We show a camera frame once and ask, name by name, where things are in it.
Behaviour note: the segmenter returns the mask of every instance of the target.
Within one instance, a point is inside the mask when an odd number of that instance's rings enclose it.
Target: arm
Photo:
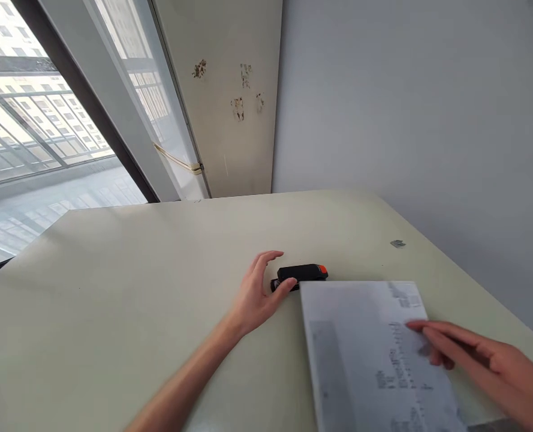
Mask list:
[[[220,363],[240,339],[272,316],[296,284],[296,279],[290,278],[282,282],[274,294],[267,296],[264,293],[266,265],[282,254],[269,251],[256,256],[242,279],[231,310],[138,413],[126,432],[174,432],[182,429],[198,396]]]
[[[431,364],[462,367],[506,415],[533,432],[533,363],[519,349],[448,322],[406,325],[430,341]]]

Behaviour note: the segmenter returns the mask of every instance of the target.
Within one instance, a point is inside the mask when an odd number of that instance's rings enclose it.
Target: gray wall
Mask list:
[[[533,2],[285,0],[273,190],[335,187],[533,329]]]

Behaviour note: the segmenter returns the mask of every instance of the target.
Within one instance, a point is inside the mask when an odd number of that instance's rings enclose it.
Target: hand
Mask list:
[[[284,255],[280,251],[256,255],[240,284],[240,291],[227,315],[227,321],[243,337],[262,325],[276,311],[294,285],[295,278],[284,280],[270,296],[264,292],[264,271],[269,261]]]
[[[431,364],[462,367],[505,414],[533,432],[533,363],[518,348],[448,322],[406,325],[432,344]]]

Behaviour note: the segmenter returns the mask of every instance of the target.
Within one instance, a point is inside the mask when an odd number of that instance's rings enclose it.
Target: white table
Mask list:
[[[400,239],[402,249],[390,245]],[[0,431],[121,430],[227,310],[252,257],[334,280],[414,280],[433,319],[533,332],[382,200],[316,191],[71,211],[0,271]],[[210,381],[191,431],[314,431],[292,293]],[[500,417],[451,374],[470,424]]]

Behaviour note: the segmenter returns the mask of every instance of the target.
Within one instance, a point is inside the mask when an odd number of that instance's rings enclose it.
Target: white paper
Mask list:
[[[466,431],[450,381],[430,365],[413,282],[300,283],[319,432]]]

